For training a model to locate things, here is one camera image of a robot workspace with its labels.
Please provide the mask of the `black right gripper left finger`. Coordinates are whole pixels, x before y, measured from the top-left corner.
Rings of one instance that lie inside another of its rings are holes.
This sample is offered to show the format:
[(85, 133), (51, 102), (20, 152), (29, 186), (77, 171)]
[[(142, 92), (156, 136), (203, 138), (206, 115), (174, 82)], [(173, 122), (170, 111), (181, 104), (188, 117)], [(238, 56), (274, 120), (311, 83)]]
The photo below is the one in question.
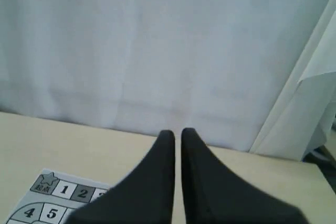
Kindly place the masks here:
[(68, 223), (171, 223), (175, 137), (162, 130), (138, 166), (116, 186), (74, 210)]

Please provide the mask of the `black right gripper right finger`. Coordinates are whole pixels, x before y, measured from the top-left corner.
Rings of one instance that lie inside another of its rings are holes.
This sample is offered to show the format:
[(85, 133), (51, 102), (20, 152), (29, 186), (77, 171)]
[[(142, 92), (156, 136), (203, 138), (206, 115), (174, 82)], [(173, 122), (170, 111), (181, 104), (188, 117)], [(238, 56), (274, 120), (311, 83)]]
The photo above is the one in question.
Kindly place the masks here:
[(302, 211), (251, 185), (206, 146), (194, 128), (181, 135), (186, 223), (307, 223)]

